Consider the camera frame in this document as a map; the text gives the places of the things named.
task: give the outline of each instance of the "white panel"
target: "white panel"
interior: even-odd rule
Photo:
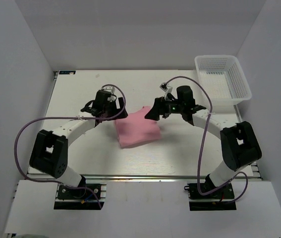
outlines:
[[[53,88],[53,72],[18,6],[0,0],[0,237],[21,178],[13,158],[17,132],[28,121],[42,117]],[[40,124],[20,138],[19,159],[28,167],[34,135]]]
[[[101,211],[54,210],[56,184],[21,181],[6,233],[50,238],[281,237],[270,182],[250,182],[236,211],[189,211],[186,182],[108,182]],[[240,193],[244,182],[233,182]]]
[[[116,84],[122,89],[126,95],[127,112],[133,113],[142,106],[152,106],[154,98],[164,95],[160,84],[178,75],[196,79],[195,71],[178,70],[77,71],[74,75],[59,75],[47,116],[76,116],[106,83]],[[203,104],[202,93],[192,82],[178,79],[170,85],[174,87],[175,96],[177,86],[190,85],[196,103]],[[234,108],[227,107],[226,111],[230,113],[216,116],[237,122]],[[65,122],[48,120],[43,128],[53,130]],[[162,133],[161,140],[121,149],[113,121],[101,123],[69,147],[68,165],[78,173],[88,175],[197,175],[203,129],[186,123],[180,115],[161,119],[158,125]],[[220,140],[208,133],[201,175],[212,172],[222,160]],[[244,171],[249,176],[253,175],[250,166]],[[30,169],[29,172],[37,173],[37,170]]]
[[[54,70],[191,69],[236,55],[265,0],[16,0]]]
[[[260,172],[281,205],[281,1],[268,0],[237,55],[253,98],[241,104],[263,152]]]

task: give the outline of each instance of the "plastic basket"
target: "plastic basket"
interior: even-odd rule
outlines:
[[[244,72],[234,56],[197,56],[198,80],[213,106],[231,106],[251,98]]]

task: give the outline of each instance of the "pink cloth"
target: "pink cloth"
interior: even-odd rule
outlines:
[[[151,107],[142,107],[127,118],[114,121],[121,147],[161,139],[160,128],[154,120],[145,119]]]

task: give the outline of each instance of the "laundry basket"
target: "laundry basket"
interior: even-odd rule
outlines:
[[[197,56],[198,80],[213,106],[231,106],[251,98],[244,72],[234,56]],[[206,105],[209,104],[203,95]]]

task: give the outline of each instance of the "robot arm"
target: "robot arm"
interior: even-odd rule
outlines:
[[[160,115],[167,118],[170,114],[181,114],[183,120],[191,125],[205,128],[209,111],[195,104],[189,86],[177,88],[176,99],[172,88],[166,84],[160,86],[165,96],[156,98],[152,109],[145,115],[146,119],[159,120]],[[208,132],[221,140],[223,161],[206,177],[207,190],[214,189],[232,179],[240,170],[262,156],[259,144],[250,123],[231,123],[214,115],[210,118]]]
[[[123,98],[118,98],[120,109],[116,106],[114,88],[108,87],[97,92],[95,100],[88,102],[79,117],[109,118],[122,109]],[[125,118],[124,110],[115,119]],[[30,166],[51,175],[66,185],[79,187],[85,185],[85,178],[67,165],[68,147],[82,134],[95,128],[101,120],[70,120],[52,131],[41,130],[33,147]]]

